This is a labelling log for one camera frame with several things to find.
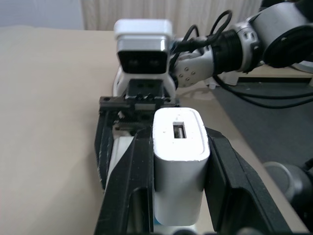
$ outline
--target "white curtain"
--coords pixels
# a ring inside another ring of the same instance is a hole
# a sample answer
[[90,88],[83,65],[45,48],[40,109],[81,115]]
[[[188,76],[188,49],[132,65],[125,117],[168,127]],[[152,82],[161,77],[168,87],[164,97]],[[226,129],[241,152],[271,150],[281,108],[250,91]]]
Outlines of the white curtain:
[[113,30],[121,18],[169,19],[178,37],[192,24],[201,35],[210,32],[216,18],[225,10],[233,11],[231,23],[245,20],[258,12],[262,0],[81,0],[85,29]]

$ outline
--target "usb port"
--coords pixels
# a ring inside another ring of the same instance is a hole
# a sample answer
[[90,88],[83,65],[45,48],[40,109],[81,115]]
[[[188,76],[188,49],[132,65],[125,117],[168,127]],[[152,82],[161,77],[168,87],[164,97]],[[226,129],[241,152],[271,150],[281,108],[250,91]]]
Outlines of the usb port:
[[174,138],[175,139],[185,139],[186,133],[185,133],[185,126],[183,122],[173,122],[173,128],[174,128]]

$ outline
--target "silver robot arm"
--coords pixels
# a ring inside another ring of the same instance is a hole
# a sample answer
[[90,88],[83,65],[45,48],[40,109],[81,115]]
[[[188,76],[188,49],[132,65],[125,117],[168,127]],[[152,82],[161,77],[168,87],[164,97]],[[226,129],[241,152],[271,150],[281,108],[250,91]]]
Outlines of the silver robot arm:
[[274,68],[299,63],[313,52],[312,22],[313,0],[271,6],[232,25],[202,51],[181,53],[173,69],[178,87],[222,72],[250,72],[261,61]]

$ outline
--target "white power adapter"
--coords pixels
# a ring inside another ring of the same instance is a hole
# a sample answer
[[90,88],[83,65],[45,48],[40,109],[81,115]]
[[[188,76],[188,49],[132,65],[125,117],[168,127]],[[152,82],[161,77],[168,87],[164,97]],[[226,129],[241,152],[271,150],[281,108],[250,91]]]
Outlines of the white power adapter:
[[210,155],[200,114],[190,108],[157,110],[153,142],[157,221],[167,226],[195,224]]

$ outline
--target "black mat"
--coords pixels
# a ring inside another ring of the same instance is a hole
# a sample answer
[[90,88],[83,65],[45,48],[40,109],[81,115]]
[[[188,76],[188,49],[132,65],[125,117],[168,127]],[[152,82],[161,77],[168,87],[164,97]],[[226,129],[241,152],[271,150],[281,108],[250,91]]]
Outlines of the black mat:
[[[313,92],[313,87],[305,83],[239,83],[234,89],[265,95]],[[313,158],[313,102],[290,109],[272,110],[249,104],[221,87],[213,93],[261,162],[302,165]],[[283,105],[303,99],[257,100]]]

